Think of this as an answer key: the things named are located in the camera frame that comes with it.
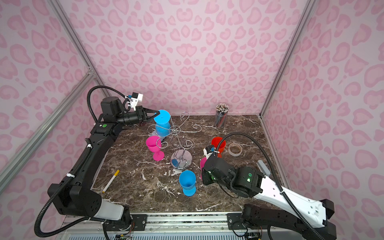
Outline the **magenta wine glass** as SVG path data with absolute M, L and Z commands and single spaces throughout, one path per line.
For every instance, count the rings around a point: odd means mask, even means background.
M 204 165 L 205 165 L 206 161 L 207 161 L 206 157 L 202 158 L 201 161 L 200 161 L 201 179 L 203 179 L 203 168 L 204 168 Z
M 153 153 L 153 160 L 156 162 L 162 161 L 165 157 L 165 153 L 161 150 L 162 142 L 160 137 L 151 136 L 146 140 L 148 149 Z

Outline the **blue wine glass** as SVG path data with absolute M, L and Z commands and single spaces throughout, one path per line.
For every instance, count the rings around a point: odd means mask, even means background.
M 183 171 L 179 176 L 179 183 L 183 189 L 183 193 L 187 197 L 191 197 L 196 193 L 196 175 L 192 171 Z
M 170 134 L 171 115 L 166 110 L 159 110 L 159 112 L 160 114 L 154 118 L 156 123 L 156 133 L 160 138 L 163 138 Z

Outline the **red wine glass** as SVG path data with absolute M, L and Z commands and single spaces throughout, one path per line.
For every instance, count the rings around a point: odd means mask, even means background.
M 211 144 L 215 147 L 217 151 L 219 151 L 218 157 L 221 158 L 222 153 L 224 152 L 226 147 L 226 141 L 223 141 L 223 138 L 221 137 L 215 137 L 212 139 Z

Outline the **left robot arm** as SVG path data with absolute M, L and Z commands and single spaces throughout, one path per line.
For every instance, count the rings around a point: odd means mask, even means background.
M 67 176 L 59 184 L 51 184 L 46 208 L 54 205 L 62 215 L 85 220 L 100 220 L 114 229 L 128 229 L 132 218 L 128 207 L 105 201 L 92 190 L 94 179 L 107 152 L 125 126 L 143 125 L 160 115 L 159 111 L 137 106 L 127 112 L 118 97 L 104 98 L 102 114 L 86 139 L 87 146 Z

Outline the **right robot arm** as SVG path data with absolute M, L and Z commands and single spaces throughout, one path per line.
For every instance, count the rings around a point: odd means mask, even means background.
M 306 240 L 335 240 L 336 226 L 330 223 L 335 205 L 328 199 L 312 200 L 287 188 L 278 187 L 264 172 L 251 167 L 235 168 L 211 155 L 201 162 L 204 185 L 218 184 L 238 197 L 270 203 L 277 209 L 244 205 L 240 220 L 230 224 L 239 229 L 278 227 L 301 234 Z

